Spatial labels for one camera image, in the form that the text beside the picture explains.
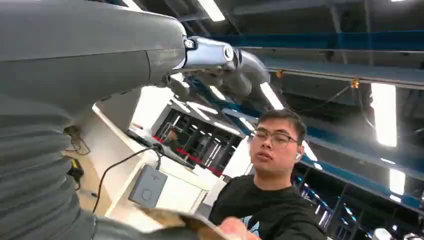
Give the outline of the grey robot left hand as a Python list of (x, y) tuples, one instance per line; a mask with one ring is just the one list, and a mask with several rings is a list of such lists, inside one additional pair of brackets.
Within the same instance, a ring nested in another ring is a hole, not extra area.
[(226, 77), (250, 92), (270, 80), (252, 54), (189, 37), (175, 18), (87, 0), (0, 3), (0, 237), (3, 240), (222, 240), (206, 220), (141, 232), (81, 208), (64, 129), (100, 100), (174, 72)]

